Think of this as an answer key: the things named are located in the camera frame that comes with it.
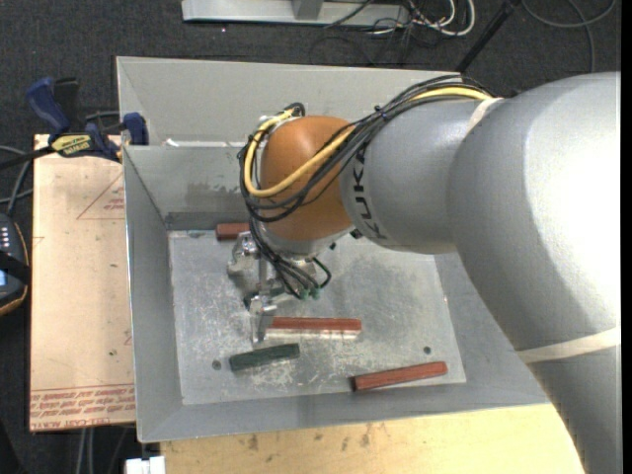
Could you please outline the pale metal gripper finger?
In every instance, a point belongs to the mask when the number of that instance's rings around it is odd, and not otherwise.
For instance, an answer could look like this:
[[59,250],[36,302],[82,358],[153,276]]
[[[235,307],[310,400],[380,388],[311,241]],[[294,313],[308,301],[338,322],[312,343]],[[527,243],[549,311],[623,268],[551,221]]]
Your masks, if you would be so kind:
[[274,321],[277,313],[277,306],[274,303],[266,302],[262,306],[262,341],[266,338],[266,333]]
[[263,315],[262,304],[263,302],[260,297],[250,299],[249,316],[251,325],[251,341],[254,346],[261,341],[260,325]]

